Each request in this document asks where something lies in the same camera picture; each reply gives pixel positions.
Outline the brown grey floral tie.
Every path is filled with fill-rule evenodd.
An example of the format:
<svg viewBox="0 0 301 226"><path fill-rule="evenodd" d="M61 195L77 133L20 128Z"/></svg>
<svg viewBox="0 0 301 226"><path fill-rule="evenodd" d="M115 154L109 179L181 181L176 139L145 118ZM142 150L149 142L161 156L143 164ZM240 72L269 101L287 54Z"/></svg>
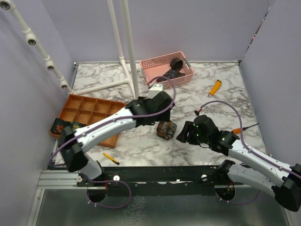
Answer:
<svg viewBox="0 0 301 226"><path fill-rule="evenodd" d="M157 126L157 136L164 139L170 140L174 137L177 129L177 125L172 121L160 121Z"/></svg>

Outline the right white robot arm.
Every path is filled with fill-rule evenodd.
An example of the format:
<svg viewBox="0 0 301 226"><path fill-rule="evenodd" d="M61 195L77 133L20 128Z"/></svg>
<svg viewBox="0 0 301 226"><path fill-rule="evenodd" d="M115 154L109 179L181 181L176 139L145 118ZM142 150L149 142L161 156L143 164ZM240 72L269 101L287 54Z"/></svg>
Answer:
<svg viewBox="0 0 301 226"><path fill-rule="evenodd" d="M198 116L186 121L176 138L190 145L206 144L217 153L222 153L246 166L225 160L216 170L219 183L237 182L252 186L275 198L287 210L297 212L301 207L301 166L275 160L249 145L232 131L219 130L211 118Z"/></svg>

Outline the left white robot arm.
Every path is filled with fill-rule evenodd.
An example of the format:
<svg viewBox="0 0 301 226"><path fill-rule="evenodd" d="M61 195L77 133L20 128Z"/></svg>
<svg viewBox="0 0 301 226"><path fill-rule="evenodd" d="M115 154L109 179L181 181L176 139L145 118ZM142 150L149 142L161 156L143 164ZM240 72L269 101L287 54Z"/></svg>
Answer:
<svg viewBox="0 0 301 226"><path fill-rule="evenodd" d="M102 141L126 130L153 125L158 121L169 121L174 97L160 91L153 98L139 97L111 116L94 124L73 130L63 129L58 151L69 172L80 172L88 181L98 186L103 182L103 169L98 161L87 153Z"/></svg>

